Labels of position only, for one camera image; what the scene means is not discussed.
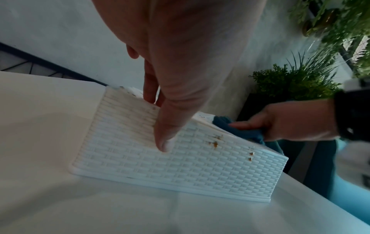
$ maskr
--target blue cloth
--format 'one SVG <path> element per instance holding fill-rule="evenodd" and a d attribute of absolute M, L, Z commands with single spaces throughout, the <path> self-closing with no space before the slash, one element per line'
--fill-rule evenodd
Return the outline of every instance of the blue cloth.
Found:
<path fill-rule="evenodd" d="M 217 127 L 230 132 L 231 134 L 238 136 L 240 138 L 246 139 L 246 140 L 252 140 L 258 144 L 265 145 L 269 147 L 272 150 L 275 150 L 281 154 L 283 154 L 282 149 L 280 148 L 277 141 L 271 141 L 271 142 L 264 142 L 263 141 L 263 134 L 260 129 L 255 130 L 239 130 L 236 128 L 232 128 L 229 126 L 229 123 L 232 123 L 232 121 L 228 117 L 224 116 L 215 116 L 212 123 L 216 125 Z"/>

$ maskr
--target black sleeve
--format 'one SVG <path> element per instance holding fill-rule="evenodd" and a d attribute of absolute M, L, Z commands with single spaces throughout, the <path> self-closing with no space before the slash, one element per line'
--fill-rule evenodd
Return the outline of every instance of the black sleeve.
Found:
<path fill-rule="evenodd" d="M 334 96 L 335 118 L 340 136 L 370 142 L 370 84 L 359 80 L 360 90 Z"/>

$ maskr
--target white basket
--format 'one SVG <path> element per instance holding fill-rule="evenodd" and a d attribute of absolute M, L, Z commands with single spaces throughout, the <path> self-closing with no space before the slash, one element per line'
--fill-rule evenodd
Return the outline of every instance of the white basket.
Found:
<path fill-rule="evenodd" d="M 107 87 L 70 170 L 77 175 L 161 189 L 269 202 L 287 158 L 195 116 L 174 149 L 155 147 L 159 108 Z"/>

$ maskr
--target tabletop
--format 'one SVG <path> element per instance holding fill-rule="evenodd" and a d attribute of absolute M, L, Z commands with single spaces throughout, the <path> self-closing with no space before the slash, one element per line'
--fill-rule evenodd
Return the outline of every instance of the tabletop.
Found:
<path fill-rule="evenodd" d="M 71 175 L 104 89 L 0 72 L 0 233 L 370 233 L 286 174 L 271 203 Z"/>

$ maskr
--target hand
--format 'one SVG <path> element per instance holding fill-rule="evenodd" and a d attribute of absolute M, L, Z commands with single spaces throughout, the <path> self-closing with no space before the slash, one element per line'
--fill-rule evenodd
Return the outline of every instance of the hand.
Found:
<path fill-rule="evenodd" d="M 263 129 L 265 141 L 318 141 L 339 136 L 332 99 L 271 104 L 250 120 L 230 126 L 239 130 Z"/>
<path fill-rule="evenodd" d="M 132 58 L 145 59 L 144 99 L 161 106 L 156 145 L 207 102 L 238 61 L 266 0 L 93 0 Z"/>

